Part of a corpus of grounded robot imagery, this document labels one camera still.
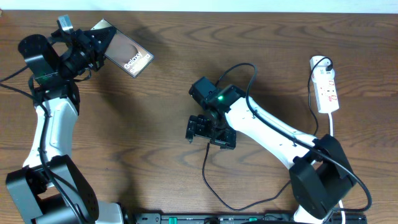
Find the Samsung Galaxy smartphone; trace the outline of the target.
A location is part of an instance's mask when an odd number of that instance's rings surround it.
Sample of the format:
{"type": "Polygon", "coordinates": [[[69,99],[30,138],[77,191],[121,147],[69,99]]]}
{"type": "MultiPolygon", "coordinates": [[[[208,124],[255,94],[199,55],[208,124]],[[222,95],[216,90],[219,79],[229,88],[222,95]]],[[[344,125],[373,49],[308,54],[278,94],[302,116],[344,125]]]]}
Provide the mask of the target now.
{"type": "Polygon", "coordinates": [[[154,56],[105,19],[100,20],[91,30],[105,28],[116,29],[105,56],[133,78],[138,77],[146,66],[151,63],[154,56]]]}

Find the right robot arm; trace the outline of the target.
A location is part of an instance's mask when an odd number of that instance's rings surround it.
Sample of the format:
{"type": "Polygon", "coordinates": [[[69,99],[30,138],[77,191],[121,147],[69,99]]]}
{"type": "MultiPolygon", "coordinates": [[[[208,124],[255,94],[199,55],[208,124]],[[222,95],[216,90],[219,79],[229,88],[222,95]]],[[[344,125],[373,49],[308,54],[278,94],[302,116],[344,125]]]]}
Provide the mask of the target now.
{"type": "Polygon", "coordinates": [[[205,138],[222,149],[236,147],[238,132],[255,140],[289,170],[299,204],[293,221],[325,223],[356,184],[348,158],[333,136],[318,139],[290,127],[234,85],[222,90],[202,77],[189,94],[204,114],[189,118],[186,139],[205,138]]]}

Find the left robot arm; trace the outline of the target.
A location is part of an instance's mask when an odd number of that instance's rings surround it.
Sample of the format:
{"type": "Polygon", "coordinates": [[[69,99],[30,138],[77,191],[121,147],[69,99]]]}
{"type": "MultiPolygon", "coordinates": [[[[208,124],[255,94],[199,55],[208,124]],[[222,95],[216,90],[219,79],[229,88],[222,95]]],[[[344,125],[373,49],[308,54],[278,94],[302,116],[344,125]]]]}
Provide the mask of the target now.
{"type": "Polygon", "coordinates": [[[80,112],[78,83],[99,70],[116,28],[59,28],[34,34],[18,46],[31,69],[29,92],[37,113],[30,153],[8,173],[6,187],[26,223],[129,223],[119,203],[101,202],[72,161],[72,137],[80,112]]]}

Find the white USB charger plug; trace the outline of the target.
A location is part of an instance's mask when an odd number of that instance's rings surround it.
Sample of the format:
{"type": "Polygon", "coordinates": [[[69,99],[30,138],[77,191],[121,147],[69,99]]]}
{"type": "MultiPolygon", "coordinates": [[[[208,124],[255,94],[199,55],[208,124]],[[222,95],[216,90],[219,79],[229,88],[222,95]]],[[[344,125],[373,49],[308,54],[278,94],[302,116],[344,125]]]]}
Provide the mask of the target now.
{"type": "Polygon", "coordinates": [[[334,77],[335,71],[333,69],[333,62],[329,58],[322,58],[314,64],[311,77],[314,83],[333,80],[334,77]]]}

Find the white power strip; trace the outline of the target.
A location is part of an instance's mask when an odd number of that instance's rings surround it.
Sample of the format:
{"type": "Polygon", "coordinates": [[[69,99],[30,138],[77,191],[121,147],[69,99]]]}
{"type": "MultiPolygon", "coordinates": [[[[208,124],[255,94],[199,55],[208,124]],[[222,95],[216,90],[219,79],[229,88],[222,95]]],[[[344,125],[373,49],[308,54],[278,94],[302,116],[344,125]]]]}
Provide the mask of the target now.
{"type": "MultiPolygon", "coordinates": [[[[312,81],[312,68],[314,64],[321,60],[322,58],[328,58],[322,55],[313,56],[310,59],[310,68],[311,68],[311,76],[310,80],[312,81]]],[[[338,102],[338,95],[336,92],[335,78],[333,80],[327,80],[321,83],[313,83],[313,87],[315,90],[315,98],[317,101],[317,109],[319,113],[329,114],[340,108],[338,102]]]]}

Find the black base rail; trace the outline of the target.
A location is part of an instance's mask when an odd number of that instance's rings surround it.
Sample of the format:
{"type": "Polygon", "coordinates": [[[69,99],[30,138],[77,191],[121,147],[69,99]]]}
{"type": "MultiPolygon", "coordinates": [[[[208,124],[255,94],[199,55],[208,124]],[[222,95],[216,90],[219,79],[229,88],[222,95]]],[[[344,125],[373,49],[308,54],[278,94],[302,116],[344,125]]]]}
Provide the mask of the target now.
{"type": "Polygon", "coordinates": [[[267,213],[264,215],[161,215],[159,213],[141,213],[134,215],[134,221],[140,224],[240,224],[240,223],[295,223],[288,213],[267,213]]]}

